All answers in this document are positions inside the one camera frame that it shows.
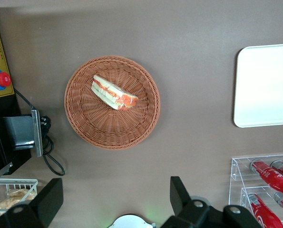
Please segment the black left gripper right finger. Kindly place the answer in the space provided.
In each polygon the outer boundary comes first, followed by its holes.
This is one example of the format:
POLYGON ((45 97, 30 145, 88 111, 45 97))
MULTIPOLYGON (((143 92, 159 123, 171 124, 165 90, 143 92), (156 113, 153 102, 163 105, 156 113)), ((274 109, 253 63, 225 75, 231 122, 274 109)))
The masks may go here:
POLYGON ((215 209, 205 198, 191 197, 180 177, 170 178, 170 202, 174 215, 163 228, 260 228, 251 212, 238 205, 215 209))

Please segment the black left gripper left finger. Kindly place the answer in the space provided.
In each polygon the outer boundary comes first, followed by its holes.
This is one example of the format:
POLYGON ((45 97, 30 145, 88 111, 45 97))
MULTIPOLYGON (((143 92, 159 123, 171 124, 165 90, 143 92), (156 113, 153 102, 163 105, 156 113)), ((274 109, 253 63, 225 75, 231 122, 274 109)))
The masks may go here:
POLYGON ((47 228, 64 202, 63 181, 53 178, 30 202, 20 202, 0 216, 0 228, 47 228))

